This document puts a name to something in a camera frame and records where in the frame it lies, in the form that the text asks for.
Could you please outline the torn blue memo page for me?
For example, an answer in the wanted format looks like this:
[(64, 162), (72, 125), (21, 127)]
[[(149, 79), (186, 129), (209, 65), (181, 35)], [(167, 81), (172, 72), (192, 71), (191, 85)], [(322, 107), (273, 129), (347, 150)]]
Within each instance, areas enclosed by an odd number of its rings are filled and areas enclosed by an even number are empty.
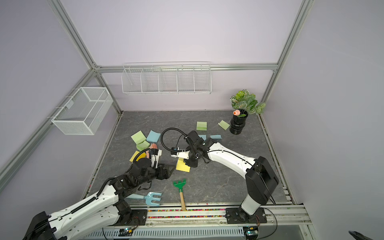
[(221, 135), (210, 135), (210, 138), (220, 140), (220, 139), (222, 139), (222, 136)]

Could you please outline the pink memo pad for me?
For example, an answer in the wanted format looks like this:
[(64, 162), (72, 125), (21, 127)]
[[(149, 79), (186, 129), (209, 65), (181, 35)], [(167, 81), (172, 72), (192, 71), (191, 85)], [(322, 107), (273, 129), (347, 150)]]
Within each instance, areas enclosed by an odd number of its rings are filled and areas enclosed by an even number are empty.
[(152, 143), (152, 144), (150, 145), (150, 149), (158, 149), (157, 144)]

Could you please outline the torn green memo page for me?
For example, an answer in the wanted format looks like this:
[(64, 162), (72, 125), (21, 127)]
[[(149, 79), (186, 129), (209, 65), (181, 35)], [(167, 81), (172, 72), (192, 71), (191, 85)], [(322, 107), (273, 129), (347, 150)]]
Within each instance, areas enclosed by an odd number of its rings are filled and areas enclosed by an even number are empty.
[(218, 123), (218, 125), (219, 125), (222, 129), (224, 129), (225, 131), (230, 127), (230, 124), (228, 124), (227, 122), (225, 122), (225, 121), (223, 121), (223, 120), (221, 120), (221, 121)]

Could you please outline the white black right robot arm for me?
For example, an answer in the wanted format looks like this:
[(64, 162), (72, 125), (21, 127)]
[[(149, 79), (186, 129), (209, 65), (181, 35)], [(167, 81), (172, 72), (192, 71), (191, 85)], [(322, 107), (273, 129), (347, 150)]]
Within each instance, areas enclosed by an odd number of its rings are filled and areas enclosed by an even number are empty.
[(266, 158), (260, 156), (254, 159), (241, 155), (216, 140), (203, 140), (196, 131), (185, 135), (184, 140), (189, 146), (187, 166), (196, 168), (200, 159), (210, 160), (226, 166), (245, 179), (247, 196), (240, 206), (241, 212), (251, 216), (273, 199), (272, 193), (280, 180)]

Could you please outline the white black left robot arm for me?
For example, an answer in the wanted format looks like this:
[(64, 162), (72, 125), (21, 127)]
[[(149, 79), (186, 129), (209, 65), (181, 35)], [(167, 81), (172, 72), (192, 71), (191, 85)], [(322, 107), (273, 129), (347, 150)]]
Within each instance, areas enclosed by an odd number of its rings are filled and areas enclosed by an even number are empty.
[(115, 224), (138, 224), (126, 198), (152, 180), (169, 179), (174, 165), (152, 164), (143, 158), (122, 175), (108, 178), (95, 194), (58, 212), (35, 215), (25, 240), (78, 240), (95, 230)]

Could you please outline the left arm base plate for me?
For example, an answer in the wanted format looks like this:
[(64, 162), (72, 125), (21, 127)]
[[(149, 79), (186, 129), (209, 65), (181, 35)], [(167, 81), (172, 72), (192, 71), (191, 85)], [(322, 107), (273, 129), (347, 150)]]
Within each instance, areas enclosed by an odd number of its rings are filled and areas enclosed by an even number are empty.
[(122, 214), (114, 226), (144, 226), (148, 215), (147, 209), (133, 209)]

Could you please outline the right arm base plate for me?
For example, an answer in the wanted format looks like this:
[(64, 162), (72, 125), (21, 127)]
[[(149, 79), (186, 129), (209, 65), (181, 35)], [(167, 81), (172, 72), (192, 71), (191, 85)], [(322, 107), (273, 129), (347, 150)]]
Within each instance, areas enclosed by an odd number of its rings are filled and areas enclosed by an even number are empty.
[(226, 208), (225, 218), (228, 224), (265, 224), (266, 214), (263, 208), (258, 208), (253, 215), (247, 214), (241, 207)]

